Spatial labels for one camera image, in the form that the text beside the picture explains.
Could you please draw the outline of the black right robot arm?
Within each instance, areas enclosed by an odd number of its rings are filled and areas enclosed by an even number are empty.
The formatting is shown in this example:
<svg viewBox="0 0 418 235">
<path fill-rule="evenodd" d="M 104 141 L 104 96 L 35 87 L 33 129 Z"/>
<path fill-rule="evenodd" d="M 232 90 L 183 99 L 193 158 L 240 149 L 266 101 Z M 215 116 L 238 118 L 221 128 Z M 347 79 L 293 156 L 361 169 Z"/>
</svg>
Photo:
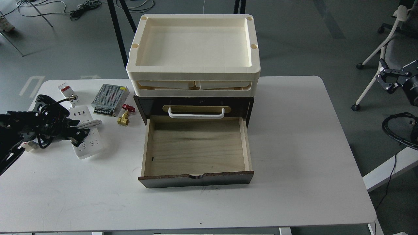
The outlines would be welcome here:
<svg viewBox="0 0 418 235">
<path fill-rule="evenodd" d="M 378 75 L 375 76 L 375 79 L 379 82 L 382 88 L 387 91 L 389 94 L 392 94 L 396 91 L 398 87 L 401 87 L 406 94 L 409 103 L 412 106 L 417 105 L 418 99 L 418 79 L 417 79 L 417 60 L 412 61 L 408 65 L 403 66 L 400 70 L 390 69 L 386 61 L 381 58 L 379 60 L 382 67 L 379 69 Z M 410 139 L 408 141 L 400 136 L 396 135 L 388 127 L 388 122 L 391 119 L 396 118 L 411 118 L 414 120 L 414 126 L 412 128 Z M 396 140 L 400 144 L 404 144 L 410 148 L 417 150 L 417 117 L 411 113 L 398 113 L 391 115 L 384 119 L 382 122 L 383 131 L 390 136 L 392 139 Z"/>
</svg>

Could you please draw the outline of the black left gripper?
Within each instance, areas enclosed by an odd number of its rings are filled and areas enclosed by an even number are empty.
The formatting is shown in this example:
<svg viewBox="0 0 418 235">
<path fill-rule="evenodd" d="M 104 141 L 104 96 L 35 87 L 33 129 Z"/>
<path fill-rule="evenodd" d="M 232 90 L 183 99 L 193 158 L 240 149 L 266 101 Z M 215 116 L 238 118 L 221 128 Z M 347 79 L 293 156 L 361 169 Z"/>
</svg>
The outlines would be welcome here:
<svg viewBox="0 0 418 235">
<path fill-rule="evenodd" d="M 76 128 L 80 121 L 70 119 L 69 111 L 61 105 L 72 99 L 75 97 L 55 101 L 38 95 L 33 111 L 20 112 L 20 143 L 37 140 L 39 147 L 45 149 L 54 141 L 70 140 L 73 146 L 80 146 L 90 129 Z"/>
</svg>

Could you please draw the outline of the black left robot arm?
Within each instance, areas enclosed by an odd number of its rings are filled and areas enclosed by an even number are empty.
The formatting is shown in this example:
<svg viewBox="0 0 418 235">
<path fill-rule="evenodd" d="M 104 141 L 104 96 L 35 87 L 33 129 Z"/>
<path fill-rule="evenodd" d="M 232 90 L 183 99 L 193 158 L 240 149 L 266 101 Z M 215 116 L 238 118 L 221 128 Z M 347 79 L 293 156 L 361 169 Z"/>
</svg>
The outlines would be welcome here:
<svg viewBox="0 0 418 235">
<path fill-rule="evenodd" d="M 1 173 L 24 152 L 23 142 L 37 140 L 41 149 L 60 140 L 70 140 L 78 147 L 90 129 L 78 128 L 79 120 L 70 119 L 69 111 L 47 95 L 38 95 L 33 111 L 8 111 L 0 116 Z"/>
</svg>

